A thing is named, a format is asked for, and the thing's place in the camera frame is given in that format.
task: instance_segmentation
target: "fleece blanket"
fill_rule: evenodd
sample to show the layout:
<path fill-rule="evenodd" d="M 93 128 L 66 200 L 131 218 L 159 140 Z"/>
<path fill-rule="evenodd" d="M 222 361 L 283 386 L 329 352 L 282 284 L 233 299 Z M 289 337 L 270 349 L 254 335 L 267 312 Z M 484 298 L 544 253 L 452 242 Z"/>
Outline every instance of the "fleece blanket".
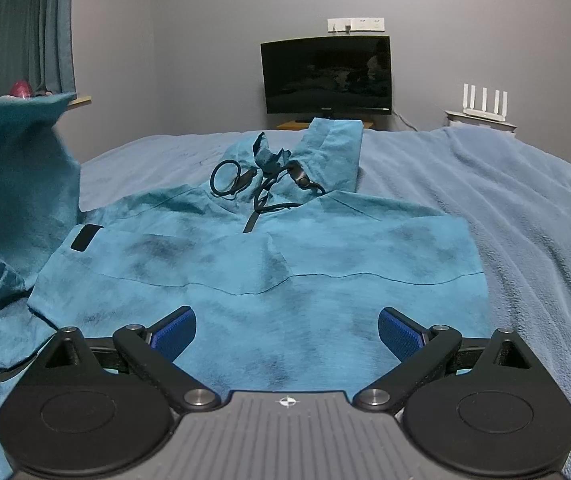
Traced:
<path fill-rule="evenodd" d="M 303 136 L 266 134 L 284 149 Z M 255 135 L 153 136 L 112 150 L 83 165 L 81 209 L 198 185 L 231 144 Z M 515 327 L 571 401 L 571 164 L 488 128 L 366 130 L 357 191 L 465 218 L 483 262 L 492 326 Z M 565 474 L 571 479 L 571 455 Z"/>

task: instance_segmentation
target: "metal screw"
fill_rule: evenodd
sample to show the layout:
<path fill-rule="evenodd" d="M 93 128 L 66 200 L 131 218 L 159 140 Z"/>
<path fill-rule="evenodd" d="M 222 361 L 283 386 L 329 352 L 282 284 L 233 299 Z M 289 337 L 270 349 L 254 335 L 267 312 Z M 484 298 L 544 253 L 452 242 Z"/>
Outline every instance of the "metal screw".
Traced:
<path fill-rule="evenodd" d="M 214 402 L 216 395 L 214 395 L 214 393 L 210 390 L 206 390 L 205 388 L 195 388 L 194 390 L 190 390 L 187 394 L 185 394 L 183 398 L 185 399 L 185 402 L 193 406 L 204 406 Z"/>
<path fill-rule="evenodd" d="M 359 400 L 368 406 L 380 406 L 390 400 L 390 394 L 380 388 L 368 388 L 359 394 Z"/>

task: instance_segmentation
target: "wall socket panel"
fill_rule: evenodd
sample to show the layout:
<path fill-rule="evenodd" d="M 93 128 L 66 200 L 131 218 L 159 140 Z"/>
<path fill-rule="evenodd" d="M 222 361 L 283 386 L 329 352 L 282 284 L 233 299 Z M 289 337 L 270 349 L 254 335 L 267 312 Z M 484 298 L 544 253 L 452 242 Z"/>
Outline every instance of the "wall socket panel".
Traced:
<path fill-rule="evenodd" d="M 328 20 L 328 32 L 345 32 L 352 25 L 351 18 L 332 18 Z"/>
<path fill-rule="evenodd" d="M 345 32 L 347 25 L 350 30 L 367 30 L 382 32 L 385 30 L 383 18 L 332 18 L 328 20 L 328 32 Z"/>

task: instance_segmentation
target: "wooden shelf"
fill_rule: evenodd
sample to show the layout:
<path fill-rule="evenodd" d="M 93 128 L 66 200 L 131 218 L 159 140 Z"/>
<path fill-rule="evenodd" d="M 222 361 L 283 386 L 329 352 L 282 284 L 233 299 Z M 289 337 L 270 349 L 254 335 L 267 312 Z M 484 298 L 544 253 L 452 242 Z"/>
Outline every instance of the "wooden shelf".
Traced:
<path fill-rule="evenodd" d="M 371 130 L 374 126 L 372 121 L 363 121 L 363 127 L 366 130 Z M 310 123 L 297 123 L 297 121 L 288 121 L 287 123 L 279 124 L 277 130 L 292 130 L 298 132 L 300 130 L 306 130 L 310 127 Z"/>
<path fill-rule="evenodd" d="M 452 112 L 445 110 L 445 114 L 447 115 L 448 123 L 450 126 L 456 126 L 461 123 L 471 124 L 473 126 L 485 126 L 486 128 L 500 130 L 512 135 L 515 135 L 515 130 L 517 129 L 515 124 L 511 124 L 505 121 L 493 121 L 491 119 L 471 116 L 462 112 Z"/>
<path fill-rule="evenodd" d="M 77 97 L 68 103 L 68 110 L 73 110 L 74 108 L 79 108 L 80 106 L 89 105 L 91 102 L 92 97 L 89 95 Z"/>

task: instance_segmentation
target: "cable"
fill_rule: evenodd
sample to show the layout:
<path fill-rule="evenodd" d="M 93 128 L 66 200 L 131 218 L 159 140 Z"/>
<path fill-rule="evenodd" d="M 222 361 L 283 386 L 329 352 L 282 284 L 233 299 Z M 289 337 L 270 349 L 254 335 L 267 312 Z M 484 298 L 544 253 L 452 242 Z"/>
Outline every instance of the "cable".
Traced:
<path fill-rule="evenodd" d="M 308 186 L 308 189 L 310 187 L 313 187 L 315 189 L 318 189 L 322 195 L 327 194 L 328 192 L 325 190 L 325 188 L 323 186 L 321 186 L 321 184 L 317 184 L 316 182 L 310 182 L 310 185 Z"/>
<path fill-rule="evenodd" d="M 224 164 L 234 164 L 236 166 L 236 177 L 234 177 L 234 181 L 232 182 L 232 187 L 230 187 L 229 190 L 219 191 L 214 186 L 214 177 L 216 177 L 217 171 L 219 171 Z M 225 197 L 227 195 L 236 196 L 236 194 L 239 191 L 243 191 L 244 189 L 246 189 L 246 187 L 248 187 L 252 183 L 252 179 L 256 176 L 256 174 L 257 174 L 256 168 L 250 168 L 244 174 L 241 174 L 240 164 L 236 160 L 232 160 L 231 158 L 229 158 L 228 160 L 220 162 L 216 166 L 216 168 L 214 168 L 214 171 L 210 176 L 210 189 L 212 189 L 212 193 L 214 193 L 216 196 L 220 197 Z"/>
<path fill-rule="evenodd" d="M 286 208 L 291 208 L 291 207 L 298 207 L 302 204 L 296 203 L 296 202 L 284 202 L 284 203 L 280 203 L 280 204 L 274 204 L 274 205 L 265 205 L 265 203 L 267 202 L 267 198 L 270 195 L 270 188 L 276 183 L 278 179 L 278 173 L 276 174 L 276 176 L 274 175 L 270 175 L 268 176 L 262 183 L 261 185 L 257 188 L 257 190 L 254 192 L 254 212 L 255 213 L 268 213 L 271 211 L 278 211 L 279 209 L 286 209 Z M 267 194 L 263 197 L 261 197 L 261 193 L 262 192 L 267 192 Z"/>
<path fill-rule="evenodd" d="M 403 124 L 405 124 L 405 125 L 408 126 L 409 128 L 412 128 L 415 132 L 418 131 L 414 126 L 412 126 L 412 124 L 408 123 L 408 121 L 406 121 L 400 113 L 398 113 L 397 111 L 393 111 L 392 113 L 393 113 L 394 115 L 396 115 L 396 117 L 398 117 L 399 119 L 401 119 L 401 121 L 403 122 Z"/>

